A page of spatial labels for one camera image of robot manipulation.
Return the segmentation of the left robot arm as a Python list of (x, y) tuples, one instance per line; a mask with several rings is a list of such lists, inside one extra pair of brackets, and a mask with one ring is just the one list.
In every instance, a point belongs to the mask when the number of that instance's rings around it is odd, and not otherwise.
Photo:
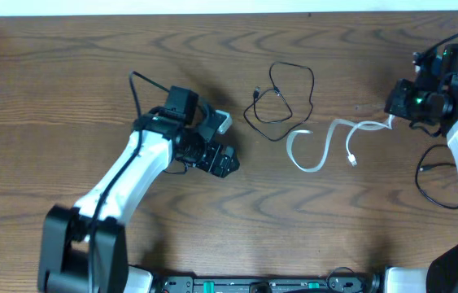
[(99, 183), (43, 223), (40, 292), (150, 292), (152, 273), (128, 263), (125, 228), (154, 180), (173, 162), (224, 178), (236, 151), (215, 141), (232, 124), (195, 92), (173, 86), (162, 107), (140, 113), (126, 148)]

